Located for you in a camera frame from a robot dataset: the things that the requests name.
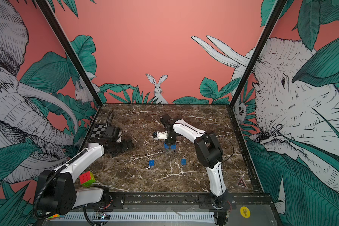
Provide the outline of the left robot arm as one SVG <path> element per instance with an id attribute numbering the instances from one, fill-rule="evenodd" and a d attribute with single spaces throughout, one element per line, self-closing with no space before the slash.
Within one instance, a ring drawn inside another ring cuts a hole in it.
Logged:
<path id="1" fill-rule="evenodd" d="M 107 188 L 76 189 L 75 181 L 93 162 L 107 154 L 116 156 L 134 148 L 131 139 L 120 142 L 98 137 L 89 140 L 88 147 L 61 166 L 43 171 L 37 181 L 33 203 L 33 218 L 46 219 L 56 214 L 66 215 L 72 209 L 90 203 L 103 202 L 103 210 L 113 206 L 113 198 Z"/>

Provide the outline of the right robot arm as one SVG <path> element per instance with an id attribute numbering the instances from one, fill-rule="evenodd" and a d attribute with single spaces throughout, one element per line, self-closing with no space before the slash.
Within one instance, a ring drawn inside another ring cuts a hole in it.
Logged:
<path id="1" fill-rule="evenodd" d="M 206 168 L 209 177 L 212 206 L 223 210 L 227 204 L 228 189 L 222 174 L 223 149 L 216 134 L 200 130 L 184 119 L 173 119 L 168 114 L 162 115 L 160 121 L 166 131 L 154 133 L 153 138 L 164 140 L 164 148 L 168 150 L 176 149 L 177 136 L 183 136 L 194 144 L 197 159 Z"/>

